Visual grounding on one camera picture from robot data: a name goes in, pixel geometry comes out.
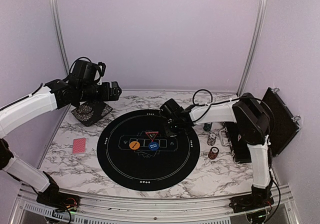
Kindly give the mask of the orange big blind button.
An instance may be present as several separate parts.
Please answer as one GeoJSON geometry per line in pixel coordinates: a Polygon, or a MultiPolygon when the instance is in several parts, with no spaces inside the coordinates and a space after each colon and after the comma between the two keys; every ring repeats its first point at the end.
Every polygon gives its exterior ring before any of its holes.
{"type": "Polygon", "coordinates": [[[130,143],[129,143],[129,148],[131,149],[131,150],[138,150],[139,148],[140,148],[140,146],[141,146],[141,144],[138,142],[138,141],[131,141],[130,143]]]}

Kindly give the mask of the white red chip stack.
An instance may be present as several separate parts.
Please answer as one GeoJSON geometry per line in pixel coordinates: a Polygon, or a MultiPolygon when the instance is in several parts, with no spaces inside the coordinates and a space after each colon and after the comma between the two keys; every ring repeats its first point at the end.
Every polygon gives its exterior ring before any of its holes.
{"type": "Polygon", "coordinates": [[[210,132],[207,136],[207,144],[209,146],[214,146],[216,143],[217,135],[214,132],[210,132]]]}

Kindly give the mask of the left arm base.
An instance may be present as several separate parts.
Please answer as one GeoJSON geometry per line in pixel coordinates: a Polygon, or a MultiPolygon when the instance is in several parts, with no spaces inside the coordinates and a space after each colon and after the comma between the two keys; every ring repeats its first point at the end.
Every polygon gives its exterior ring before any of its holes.
{"type": "Polygon", "coordinates": [[[37,193],[36,201],[40,204],[56,208],[57,212],[77,211],[80,197],[60,192],[59,187],[51,183],[43,192],[39,191],[37,193]]]}

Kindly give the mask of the blue small blind button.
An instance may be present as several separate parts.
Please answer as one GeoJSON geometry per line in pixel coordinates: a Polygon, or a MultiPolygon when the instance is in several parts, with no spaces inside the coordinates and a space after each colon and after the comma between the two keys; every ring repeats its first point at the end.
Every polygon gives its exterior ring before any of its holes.
{"type": "Polygon", "coordinates": [[[155,141],[152,141],[148,144],[148,148],[151,150],[151,151],[157,151],[159,148],[160,148],[160,145],[158,142],[155,142],[155,141]]]}

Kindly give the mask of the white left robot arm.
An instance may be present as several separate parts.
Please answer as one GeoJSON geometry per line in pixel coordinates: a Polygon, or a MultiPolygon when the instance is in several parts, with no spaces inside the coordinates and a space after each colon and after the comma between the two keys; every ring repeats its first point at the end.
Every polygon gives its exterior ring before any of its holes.
{"type": "Polygon", "coordinates": [[[64,200],[58,185],[49,175],[17,157],[5,137],[30,120],[69,105],[77,108],[87,101],[117,101],[122,94],[119,84],[101,81],[106,68],[103,62],[93,63],[87,57],[79,57],[64,79],[41,84],[34,92],[0,109],[0,169],[43,193],[53,207],[60,206],[64,200]]]}

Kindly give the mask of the red triangular all-in marker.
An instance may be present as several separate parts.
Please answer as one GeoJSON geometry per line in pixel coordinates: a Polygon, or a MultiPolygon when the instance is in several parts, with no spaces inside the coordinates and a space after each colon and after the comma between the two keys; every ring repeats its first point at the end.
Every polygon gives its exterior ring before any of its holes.
{"type": "Polygon", "coordinates": [[[159,131],[146,131],[145,134],[148,136],[149,139],[154,141],[154,139],[157,137],[159,134],[159,131]]]}

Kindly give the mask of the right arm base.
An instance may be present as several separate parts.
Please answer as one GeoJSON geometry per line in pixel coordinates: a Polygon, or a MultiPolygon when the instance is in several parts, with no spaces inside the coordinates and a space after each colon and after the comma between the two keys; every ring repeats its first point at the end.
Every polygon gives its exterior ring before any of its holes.
{"type": "Polygon", "coordinates": [[[229,207],[232,208],[234,213],[253,211],[261,208],[265,208],[267,211],[269,208],[271,211],[274,203],[272,193],[269,191],[266,195],[261,193],[250,193],[232,197],[230,199],[229,207]]]}

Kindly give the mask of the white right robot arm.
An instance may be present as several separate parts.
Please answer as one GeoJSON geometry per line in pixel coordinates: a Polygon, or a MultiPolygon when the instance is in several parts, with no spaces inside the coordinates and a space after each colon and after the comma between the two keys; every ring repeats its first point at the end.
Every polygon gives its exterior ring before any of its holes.
{"type": "Polygon", "coordinates": [[[232,122],[237,125],[238,133],[249,149],[253,169],[252,186],[257,189],[247,198],[252,208],[260,207],[267,200],[264,189],[272,184],[269,136],[274,123],[272,112],[265,110],[261,102],[252,94],[245,93],[241,97],[216,103],[193,103],[187,108],[171,98],[159,108],[159,114],[167,120],[168,136],[205,123],[232,122]]]}

